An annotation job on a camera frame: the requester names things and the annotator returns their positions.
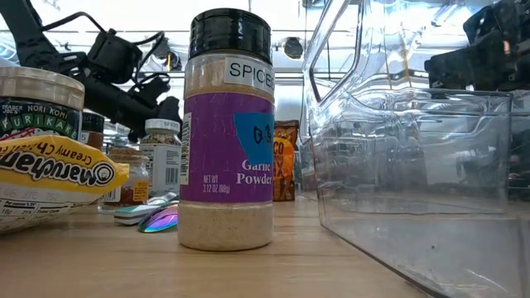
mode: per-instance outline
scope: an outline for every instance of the white label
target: white label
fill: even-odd
[[[224,82],[261,89],[274,95],[274,70],[266,63],[227,57],[224,58]]]
[[[89,142],[89,136],[90,132],[81,132],[81,134],[79,135],[79,141],[83,144],[86,144]]]
[[[105,202],[105,203],[117,203],[121,199],[121,196],[122,196],[122,187],[119,186],[115,188],[114,190],[112,190],[111,192],[105,195],[102,195],[100,199],[102,202]]]
[[[179,181],[181,185],[188,185],[188,171],[190,169],[191,113],[184,114],[182,123],[181,174]]]
[[[149,189],[158,192],[179,193],[179,168],[181,167],[181,148],[166,144],[140,145],[142,153],[149,157]]]

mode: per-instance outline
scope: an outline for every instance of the small spice jar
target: small spice jar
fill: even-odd
[[[182,125],[180,244],[209,251],[272,241],[271,28],[238,9],[191,23]]]
[[[103,147],[103,130],[105,118],[95,113],[83,112],[83,122],[81,124],[81,134],[79,141],[101,150]]]
[[[98,211],[111,214],[115,209],[143,204],[149,198],[149,158],[138,150],[111,148],[108,155],[117,163],[129,164],[129,179],[121,187],[99,198]]]
[[[145,129],[147,135],[140,141],[140,151],[149,157],[149,195],[179,194],[181,140],[177,134],[181,125],[177,121],[149,119]]]

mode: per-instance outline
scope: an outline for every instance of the bottle cap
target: bottle cap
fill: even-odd
[[[83,122],[81,124],[81,130],[87,132],[99,132],[103,133],[105,127],[105,118],[95,113],[83,112]]]
[[[217,8],[191,22],[190,59],[212,50],[245,50],[272,64],[271,27],[251,12]]]
[[[149,119],[146,120],[147,129],[168,129],[173,132],[179,132],[181,130],[181,124],[177,121],[167,119]]]

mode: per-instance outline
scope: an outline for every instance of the wooden countertop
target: wooden countertop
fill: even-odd
[[[426,297],[319,224],[316,202],[276,203],[275,238],[247,252],[199,252],[176,231],[139,233],[88,206],[0,236],[0,296]]]

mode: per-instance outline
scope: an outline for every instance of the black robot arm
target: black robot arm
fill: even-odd
[[[130,141],[135,142],[138,137],[145,135],[144,123],[149,118],[166,118],[182,124],[178,114],[178,99],[169,97],[160,105],[157,104],[160,94],[170,89],[169,77],[166,74],[151,75],[140,82],[137,81],[137,75],[133,76],[133,71],[138,72],[160,44],[164,38],[163,32],[145,41],[132,43],[116,36],[116,31],[112,29],[103,31],[94,19],[83,12],[42,26],[41,19],[29,0],[0,0],[0,13],[16,42],[21,66],[68,75],[83,83],[84,106],[104,115],[113,123],[121,123],[131,128]],[[48,41],[43,31],[72,21],[76,17],[88,17],[101,32],[88,54],[61,54]],[[157,40],[153,49],[142,58],[142,52],[137,45],[153,40]],[[126,83],[130,79],[135,85],[128,92],[113,85]]]

